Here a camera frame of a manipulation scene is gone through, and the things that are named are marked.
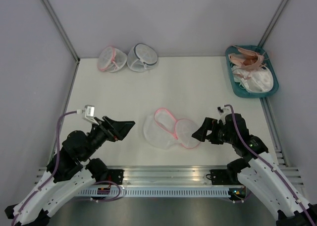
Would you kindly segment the pink-zip mesh laundry bag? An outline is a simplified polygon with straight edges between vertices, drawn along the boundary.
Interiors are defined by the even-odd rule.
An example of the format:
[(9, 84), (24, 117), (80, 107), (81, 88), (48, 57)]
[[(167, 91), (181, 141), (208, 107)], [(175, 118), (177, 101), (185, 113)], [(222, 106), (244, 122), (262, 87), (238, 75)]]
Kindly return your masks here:
[(163, 150), (174, 145), (194, 149), (200, 144), (200, 141), (192, 137), (198, 128), (192, 120), (177, 119), (168, 109), (160, 108), (146, 117), (143, 134), (151, 145)]

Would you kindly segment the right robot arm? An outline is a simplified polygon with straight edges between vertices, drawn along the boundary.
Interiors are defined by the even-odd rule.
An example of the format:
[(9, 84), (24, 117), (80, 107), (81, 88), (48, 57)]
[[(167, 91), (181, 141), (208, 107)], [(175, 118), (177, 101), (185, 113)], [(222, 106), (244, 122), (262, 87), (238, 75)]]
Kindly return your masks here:
[(268, 147), (249, 133), (239, 114), (205, 118), (192, 137), (200, 142), (230, 144), (239, 156), (227, 164), (226, 178), (249, 189), (270, 211), (278, 226), (315, 226), (317, 206), (307, 200), (273, 160)]

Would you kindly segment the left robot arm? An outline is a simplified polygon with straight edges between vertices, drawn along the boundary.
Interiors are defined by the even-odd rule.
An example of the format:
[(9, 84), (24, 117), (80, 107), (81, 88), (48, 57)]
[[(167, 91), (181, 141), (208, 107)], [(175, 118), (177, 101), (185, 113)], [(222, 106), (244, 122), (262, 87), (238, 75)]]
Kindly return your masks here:
[(5, 209), (13, 226), (46, 226), (52, 216), (81, 190), (93, 184), (118, 186), (104, 162), (91, 156), (104, 142), (122, 141), (135, 122), (95, 118), (90, 132), (75, 130), (57, 146), (57, 152), (28, 196)]

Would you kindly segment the white bra in basket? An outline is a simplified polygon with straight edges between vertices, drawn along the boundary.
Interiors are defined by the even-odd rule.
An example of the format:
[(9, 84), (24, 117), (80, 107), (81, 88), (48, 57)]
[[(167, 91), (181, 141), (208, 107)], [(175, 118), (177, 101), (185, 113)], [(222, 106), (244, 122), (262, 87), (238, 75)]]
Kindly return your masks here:
[(253, 74), (249, 79), (234, 78), (234, 81), (239, 84), (240, 88), (249, 93), (266, 93), (274, 85), (273, 75), (267, 67), (253, 70)]

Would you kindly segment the pink-trim mesh laundry bag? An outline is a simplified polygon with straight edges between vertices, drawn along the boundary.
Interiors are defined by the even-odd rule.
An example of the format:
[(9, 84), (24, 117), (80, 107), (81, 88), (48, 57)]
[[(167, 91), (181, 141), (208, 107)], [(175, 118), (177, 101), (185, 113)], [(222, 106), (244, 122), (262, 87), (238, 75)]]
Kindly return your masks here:
[(127, 62), (127, 54), (121, 50), (108, 46), (100, 54), (97, 62), (97, 68), (101, 72), (120, 71)]

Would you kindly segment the blue-trim mesh laundry bag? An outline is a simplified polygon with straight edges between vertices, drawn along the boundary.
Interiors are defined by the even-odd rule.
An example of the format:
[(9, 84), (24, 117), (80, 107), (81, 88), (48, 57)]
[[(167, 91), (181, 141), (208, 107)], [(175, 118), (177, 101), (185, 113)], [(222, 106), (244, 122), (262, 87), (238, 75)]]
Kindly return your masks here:
[(148, 45), (138, 43), (127, 55), (127, 65), (134, 72), (145, 72), (156, 67), (157, 53)]

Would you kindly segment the teal plastic basket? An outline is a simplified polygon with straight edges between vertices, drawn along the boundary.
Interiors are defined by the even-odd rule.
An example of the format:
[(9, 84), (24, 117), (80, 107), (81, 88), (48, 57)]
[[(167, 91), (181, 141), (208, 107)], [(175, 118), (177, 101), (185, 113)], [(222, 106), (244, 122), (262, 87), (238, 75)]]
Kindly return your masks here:
[(234, 94), (242, 98), (264, 98), (279, 84), (268, 54), (258, 46), (230, 46), (225, 51), (229, 80)]

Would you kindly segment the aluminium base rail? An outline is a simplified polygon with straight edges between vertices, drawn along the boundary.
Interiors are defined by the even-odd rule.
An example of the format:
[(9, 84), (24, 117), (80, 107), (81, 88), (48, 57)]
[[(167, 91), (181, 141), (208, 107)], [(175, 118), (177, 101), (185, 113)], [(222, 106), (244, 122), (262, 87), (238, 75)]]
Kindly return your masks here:
[(225, 166), (109, 166), (122, 169), (123, 181), (128, 185), (191, 185), (207, 183), (206, 174), (212, 169), (226, 169)]

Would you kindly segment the left aluminium frame post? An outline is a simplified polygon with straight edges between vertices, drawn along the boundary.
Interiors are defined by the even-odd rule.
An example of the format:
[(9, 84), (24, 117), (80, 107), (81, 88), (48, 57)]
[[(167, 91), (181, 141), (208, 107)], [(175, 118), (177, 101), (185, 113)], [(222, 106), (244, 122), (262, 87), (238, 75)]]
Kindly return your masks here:
[(50, 19), (53, 22), (53, 25), (55, 26), (55, 28), (57, 29), (59, 35), (61, 36), (67, 50), (70, 52), (70, 54), (72, 55), (73, 59), (75, 60), (75, 62), (78, 64), (80, 62), (80, 57), (78, 56), (73, 44), (71, 43), (60, 19), (58, 18), (51, 2), (49, 0), (40, 0), (40, 2), (42, 3), (44, 9), (46, 10), (47, 14), (49, 15)]

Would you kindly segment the aluminium frame post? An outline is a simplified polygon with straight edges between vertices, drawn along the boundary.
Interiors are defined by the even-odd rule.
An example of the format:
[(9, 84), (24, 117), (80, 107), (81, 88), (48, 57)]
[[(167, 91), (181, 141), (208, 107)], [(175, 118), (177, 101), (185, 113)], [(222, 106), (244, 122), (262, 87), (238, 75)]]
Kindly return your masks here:
[(58, 18), (51, 2), (49, 0), (40, 0), (40, 2), (42, 3), (44, 9), (46, 10), (47, 14), (49, 15), (50, 19), (53, 22), (53, 25), (55, 26), (55, 28), (57, 29), (59, 35), (61, 36), (67, 50), (70, 52), (70, 54), (72, 55), (73, 59), (75, 60), (75, 62), (78, 64), (80, 62), (80, 57), (78, 56), (73, 44), (71, 43), (60, 19)]
[(289, 4), (290, 0), (281, 0), (276, 11), (274, 12), (268, 26), (266, 27), (259, 43), (258, 47), (263, 48), (267, 40), (269, 39), (272, 31), (274, 30), (275, 26), (277, 25), (280, 17), (282, 16), (284, 10), (286, 9), (287, 5)]

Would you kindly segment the right aluminium frame post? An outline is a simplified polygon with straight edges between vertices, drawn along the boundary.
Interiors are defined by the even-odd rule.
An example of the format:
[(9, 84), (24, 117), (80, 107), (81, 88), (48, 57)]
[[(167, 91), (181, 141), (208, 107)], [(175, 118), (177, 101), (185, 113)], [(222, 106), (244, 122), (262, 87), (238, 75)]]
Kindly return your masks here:
[(276, 11), (274, 12), (268, 26), (266, 27), (259, 43), (258, 47), (263, 48), (267, 40), (269, 39), (272, 31), (274, 30), (275, 26), (277, 25), (280, 17), (282, 16), (284, 10), (286, 9), (287, 5), (289, 4), (290, 0), (281, 0)]

